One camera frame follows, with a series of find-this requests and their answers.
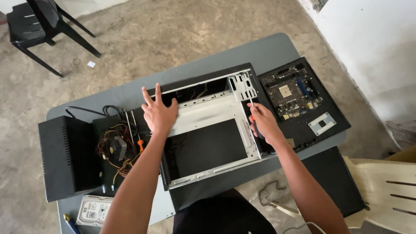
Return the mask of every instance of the black power cable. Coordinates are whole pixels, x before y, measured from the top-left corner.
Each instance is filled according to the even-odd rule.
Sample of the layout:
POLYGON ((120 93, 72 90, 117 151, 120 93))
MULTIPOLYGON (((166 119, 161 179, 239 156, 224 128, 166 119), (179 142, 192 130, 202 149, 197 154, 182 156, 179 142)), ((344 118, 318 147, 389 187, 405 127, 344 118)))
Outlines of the black power cable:
POLYGON ((94 113, 94 114, 97 114, 97 115, 102 115, 102 116, 104 116, 104 117, 107 117, 107 118, 110 118, 110 119, 114 119, 114 120, 117 120, 119 123, 123 123, 123 124, 129 124, 130 125, 130 127, 131 127, 131 133, 133 134, 133 135, 136 135, 137 134, 137 131, 138 131, 138 129, 137 129, 137 126, 134 124, 134 123, 131 123, 131 122, 128 122, 128 121, 126 121, 126 120, 124 120, 123 119, 123 116, 124 116, 124 113, 123 113, 123 108, 122 109, 119 109, 118 107, 116 107, 116 106, 113 106, 113 105, 105 105, 104 107, 103 107, 103 109, 102 109, 102 113, 101 112, 98 112, 98 111, 95 111, 95 110, 90 110, 90 109, 86 109, 86 108, 82 108, 82 107, 74 107, 74 106, 68 106, 68 107, 66 107, 65 108, 65 111, 72 117, 72 118, 75 118, 76 119, 76 117, 75 117, 75 115, 74 114, 72 114, 68 109, 77 109, 77 110, 83 110, 83 111, 86 111, 86 112, 90 112, 90 113, 94 113), (114 117, 114 116, 111 116, 109 113, 108 113, 108 109, 109 108, 111 108, 111 109, 114 109, 116 112, 117 112, 117 117, 114 117))

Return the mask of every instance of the person's left hand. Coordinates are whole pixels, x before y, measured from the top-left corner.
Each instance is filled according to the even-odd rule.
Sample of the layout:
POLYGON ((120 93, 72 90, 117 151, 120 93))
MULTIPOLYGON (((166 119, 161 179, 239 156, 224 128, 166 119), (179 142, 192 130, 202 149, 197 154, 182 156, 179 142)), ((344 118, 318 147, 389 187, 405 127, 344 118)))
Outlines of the person's left hand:
POLYGON ((144 119, 153 134, 169 135, 178 113, 178 101, 172 99, 172 105, 168 108, 162 102, 160 84, 156 84, 155 98, 153 101, 145 87, 142 87, 143 97, 146 103, 141 107, 144 110, 144 119))

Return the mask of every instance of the concrete floor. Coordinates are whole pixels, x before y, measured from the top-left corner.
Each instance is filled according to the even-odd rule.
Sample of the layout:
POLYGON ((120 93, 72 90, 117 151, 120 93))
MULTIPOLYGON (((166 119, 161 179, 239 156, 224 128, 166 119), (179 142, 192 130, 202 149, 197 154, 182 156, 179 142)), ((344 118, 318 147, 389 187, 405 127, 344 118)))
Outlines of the concrete floor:
MULTIPOLYGON (((45 201, 37 132, 50 108, 277 32, 289 35, 350 121, 347 140, 339 146, 343 155, 381 159, 396 149, 296 0, 132 0, 80 22, 98 35, 91 38, 75 27, 103 53, 100 59, 63 35, 54 47, 31 48, 64 79, 15 49, 7 25, 0 26, 0 233, 59 232, 56 203, 45 201), (96 66, 88 67, 89 61, 96 66)), ((283 172, 238 190, 281 233, 299 223, 258 202, 257 191, 273 180, 284 184, 283 172)), ((171 233, 172 225, 172 218, 164 220, 149 233, 171 233)), ((354 233, 377 230, 365 224, 354 233)))

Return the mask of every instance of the table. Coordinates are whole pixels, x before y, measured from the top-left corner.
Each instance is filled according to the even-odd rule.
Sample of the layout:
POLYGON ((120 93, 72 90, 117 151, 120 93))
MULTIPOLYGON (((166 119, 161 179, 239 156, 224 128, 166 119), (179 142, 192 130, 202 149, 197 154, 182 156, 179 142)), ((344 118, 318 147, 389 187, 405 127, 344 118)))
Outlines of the table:
MULTIPOLYGON (((300 56, 289 37, 284 33, 277 33, 200 60, 192 61, 179 67, 171 68, 141 79, 137 79, 127 84, 54 107, 49 110, 46 119, 53 119, 55 117, 65 115, 65 107, 70 105, 96 111, 101 111, 101 107, 105 105, 115 105, 124 107, 126 110, 133 110, 144 103, 144 99, 141 94, 142 86, 145 86, 146 88, 153 88, 157 82, 161 85, 173 83, 178 80, 207 74, 246 62, 250 62, 253 65, 255 72, 260 75, 298 58, 300 58, 300 56)), ((78 112, 74 110, 74 114, 77 118, 86 122, 91 122, 97 118, 95 114, 88 112, 78 112)), ((299 152, 297 155, 300 159, 307 158, 342 143, 345 138, 346 132, 343 131, 299 152)), ((167 213, 166 211, 172 209, 170 204, 173 204, 174 209, 177 211, 189 206, 195 201, 214 196, 280 168, 281 165, 278 158, 273 157, 263 162, 255 163, 231 172, 170 190, 169 194, 171 202, 169 196, 166 196, 167 192, 158 189, 155 197, 158 197, 160 200, 157 206, 153 206, 152 216, 154 216, 154 214, 160 214, 160 216, 154 216, 154 218, 151 219, 151 223, 170 216, 164 215, 167 213)), ((61 224, 62 234, 72 233, 71 229, 65 223, 63 214, 68 213, 71 217, 76 217, 81 198, 82 194, 58 201, 59 222, 61 224)), ((83 233, 92 234, 99 233, 100 228, 80 226, 80 230, 81 232, 83 231, 83 233)))

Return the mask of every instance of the hard drive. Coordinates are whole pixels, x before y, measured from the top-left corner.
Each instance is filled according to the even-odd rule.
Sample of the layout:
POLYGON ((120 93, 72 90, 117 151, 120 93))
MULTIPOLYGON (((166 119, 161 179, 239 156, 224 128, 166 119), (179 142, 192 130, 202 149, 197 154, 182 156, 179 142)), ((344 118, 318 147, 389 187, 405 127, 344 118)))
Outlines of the hard drive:
POLYGON ((77 216, 78 225, 102 227, 113 197, 85 195, 77 216))

